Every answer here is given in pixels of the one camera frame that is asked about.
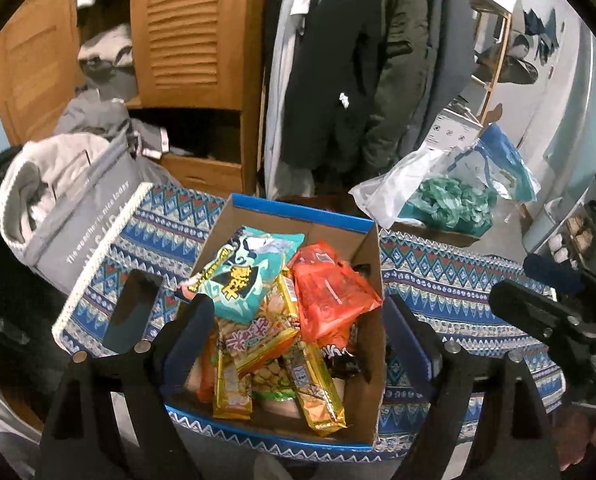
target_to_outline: white fringe trim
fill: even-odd
[[[68,295],[68,298],[66,298],[66,303],[62,308],[62,312],[60,312],[60,316],[58,316],[57,321],[54,323],[51,329],[53,339],[64,351],[68,352],[68,349],[62,344],[62,333],[64,332],[69,319],[71,319],[76,306],[78,306],[82,296],[84,296],[86,288],[90,285],[91,280],[93,280],[95,273],[100,268],[100,265],[102,265],[102,262],[111,248],[111,244],[120,235],[126,224],[129,223],[130,218],[140,207],[140,204],[146,197],[146,194],[151,191],[153,186],[154,184],[151,182],[142,182],[142,184],[138,186],[136,192],[132,195],[124,208],[122,208],[122,211],[115,219],[110,229],[106,232],[102,241],[100,241],[100,244],[95,249],[93,256],[91,256],[91,259],[89,259],[87,264],[84,266],[84,269],[82,269],[76,285]]]

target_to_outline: cardboard box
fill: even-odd
[[[351,264],[371,264],[369,282],[382,297],[380,249],[374,222],[352,216],[312,209],[300,205],[271,202],[260,198],[232,194],[215,223],[194,272],[202,269],[220,247],[242,225],[268,233],[305,235],[304,245],[327,241],[338,255]],[[254,406],[251,420],[229,420],[243,431],[290,436],[309,442],[335,441],[338,445],[371,446],[376,438],[377,420],[385,385],[385,335],[380,308],[362,315],[358,321],[358,354],[369,371],[369,383],[356,376],[345,384],[345,416],[347,429],[320,438],[309,429],[303,418],[291,418]],[[198,402],[193,394],[174,397],[167,403],[178,410],[211,418],[210,404]]]
[[[438,114],[431,125],[425,142],[438,150],[468,148],[476,142],[482,125],[469,108],[451,102]]]

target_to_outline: wooden wardrobe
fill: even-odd
[[[129,108],[215,110],[194,135],[236,142],[224,159],[165,155],[185,187],[220,196],[255,192],[264,0],[130,0],[139,96]],[[26,0],[0,33],[0,116],[12,144],[52,132],[81,83],[75,0]]]

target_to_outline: yellow snack package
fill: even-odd
[[[251,400],[251,376],[238,379],[233,359],[226,351],[222,338],[218,343],[213,416],[249,420],[253,411]]]
[[[318,345],[298,341],[283,358],[309,427],[319,436],[346,428],[345,409]]]
[[[300,333],[298,303],[289,271],[285,269],[275,279],[251,323],[220,317],[217,321],[239,377],[280,357]]]
[[[287,370],[280,366],[278,359],[269,361],[252,374],[251,389],[257,400],[295,399]]]

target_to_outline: wooden drawer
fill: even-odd
[[[242,193],[240,164],[171,154],[164,155],[160,164],[184,187],[224,198],[231,193]]]

